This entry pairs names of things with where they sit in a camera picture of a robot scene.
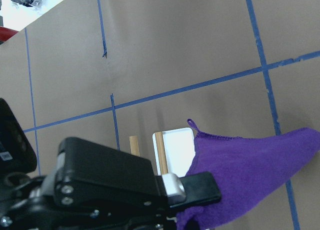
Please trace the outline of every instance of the purple towel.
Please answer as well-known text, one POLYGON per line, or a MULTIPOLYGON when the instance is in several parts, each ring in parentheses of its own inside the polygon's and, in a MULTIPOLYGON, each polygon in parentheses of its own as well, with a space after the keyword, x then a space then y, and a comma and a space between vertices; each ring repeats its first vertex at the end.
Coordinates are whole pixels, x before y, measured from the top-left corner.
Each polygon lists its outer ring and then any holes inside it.
POLYGON ((320 132, 301 128, 267 138, 212 135, 194 138, 195 157, 186 175, 211 172, 221 191, 221 202, 194 206, 177 214, 177 229, 195 222, 201 230, 215 228, 244 215, 288 181, 320 150, 320 132))

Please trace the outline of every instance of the white sticker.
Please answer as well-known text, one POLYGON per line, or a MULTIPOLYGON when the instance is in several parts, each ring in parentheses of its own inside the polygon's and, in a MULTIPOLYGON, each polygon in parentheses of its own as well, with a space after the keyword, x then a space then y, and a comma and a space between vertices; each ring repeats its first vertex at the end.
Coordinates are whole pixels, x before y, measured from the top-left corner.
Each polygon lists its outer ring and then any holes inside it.
POLYGON ((2 158, 3 161, 9 161, 13 159, 10 152, 8 151, 0 152, 0 157, 2 158))

